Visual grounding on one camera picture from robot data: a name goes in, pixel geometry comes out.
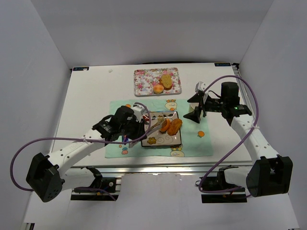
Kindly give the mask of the orange half bun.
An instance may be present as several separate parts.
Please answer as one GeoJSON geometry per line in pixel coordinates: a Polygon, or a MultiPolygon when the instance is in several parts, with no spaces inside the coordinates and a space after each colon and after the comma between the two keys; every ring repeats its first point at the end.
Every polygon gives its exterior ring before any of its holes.
{"type": "Polygon", "coordinates": [[[168,118],[166,118],[165,121],[162,123],[162,126],[159,129],[159,131],[161,133],[165,133],[169,129],[170,125],[171,125],[171,121],[168,118]]]}

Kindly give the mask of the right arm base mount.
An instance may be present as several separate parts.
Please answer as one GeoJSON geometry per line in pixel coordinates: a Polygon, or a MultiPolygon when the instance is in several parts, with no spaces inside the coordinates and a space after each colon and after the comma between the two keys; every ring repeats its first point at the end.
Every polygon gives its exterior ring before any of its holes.
{"type": "Polygon", "coordinates": [[[226,181],[225,171],[229,169],[237,169],[238,166],[226,166],[218,169],[216,176],[207,176],[202,182],[202,177],[195,183],[201,190],[209,191],[202,193],[201,201],[203,204],[230,204],[230,203],[246,203],[247,195],[245,188],[238,188],[238,185],[230,184],[226,181]]]}

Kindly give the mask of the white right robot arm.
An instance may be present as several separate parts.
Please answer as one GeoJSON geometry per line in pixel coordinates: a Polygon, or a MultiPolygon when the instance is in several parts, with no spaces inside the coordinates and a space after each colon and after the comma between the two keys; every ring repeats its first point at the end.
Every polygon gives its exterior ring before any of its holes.
{"type": "Polygon", "coordinates": [[[215,181],[202,177],[199,189],[203,193],[232,192],[247,189],[253,197],[286,194],[289,191],[293,162],[281,156],[256,127],[256,118],[250,109],[240,103],[239,86],[223,82],[221,95],[211,98],[203,82],[198,82],[195,95],[188,103],[197,103],[194,110],[183,117],[200,123],[207,112],[220,113],[240,137],[251,159],[252,166],[226,166],[219,168],[215,181]]]}

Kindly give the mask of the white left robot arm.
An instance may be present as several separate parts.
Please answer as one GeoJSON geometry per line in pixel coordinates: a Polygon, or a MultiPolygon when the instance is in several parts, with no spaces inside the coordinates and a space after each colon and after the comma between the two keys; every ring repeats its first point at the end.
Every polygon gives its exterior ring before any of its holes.
{"type": "Polygon", "coordinates": [[[79,169],[72,167],[91,153],[124,137],[130,147],[146,139],[161,128],[165,117],[152,123],[150,112],[142,103],[132,108],[121,106],[113,115],[107,115],[82,137],[58,151],[44,156],[39,153],[32,159],[26,181],[43,202],[49,202],[61,191],[100,192],[109,195],[108,185],[93,166],[79,169]]]}

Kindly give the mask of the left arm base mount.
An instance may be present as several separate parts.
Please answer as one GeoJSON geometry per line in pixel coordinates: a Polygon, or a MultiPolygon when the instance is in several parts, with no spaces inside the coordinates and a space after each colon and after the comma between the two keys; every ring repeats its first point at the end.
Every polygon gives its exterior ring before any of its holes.
{"type": "Polygon", "coordinates": [[[84,176],[89,175],[89,186],[78,186],[72,189],[72,200],[95,200],[95,201],[116,201],[119,196],[117,187],[118,179],[116,177],[104,177],[98,169],[88,166],[81,168],[85,170],[84,176]]]}

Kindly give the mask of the brown long bread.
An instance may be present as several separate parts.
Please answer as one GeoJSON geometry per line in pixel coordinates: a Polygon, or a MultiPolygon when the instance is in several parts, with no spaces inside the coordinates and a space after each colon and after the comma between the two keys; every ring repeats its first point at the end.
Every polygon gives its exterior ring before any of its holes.
{"type": "Polygon", "coordinates": [[[174,136],[181,128],[183,122],[181,119],[176,118],[171,123],[167,130],[167,134],[170,136],[174,136]]]}

